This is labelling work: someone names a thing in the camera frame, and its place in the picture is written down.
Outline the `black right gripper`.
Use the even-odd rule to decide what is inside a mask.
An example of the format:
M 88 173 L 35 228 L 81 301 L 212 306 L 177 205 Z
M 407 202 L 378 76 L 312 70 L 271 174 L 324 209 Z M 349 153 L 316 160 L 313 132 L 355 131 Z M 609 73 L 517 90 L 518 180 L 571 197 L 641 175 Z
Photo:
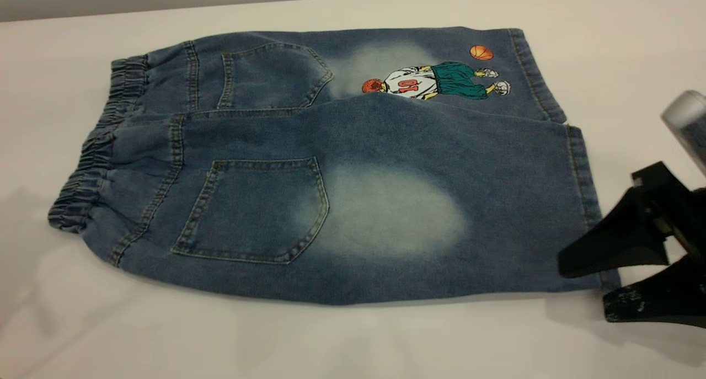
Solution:
M 632 181 L 638 195 L 623 195 L 600 223 L 563 248 L 558 273 L 582 277 L 628 266 L 666 266 L 665 236 L 673 236 L 687 255 L 605 294 L 603 316 L 608 323 L 704 328 L 704 203 L 661 161 L 632 173 Z

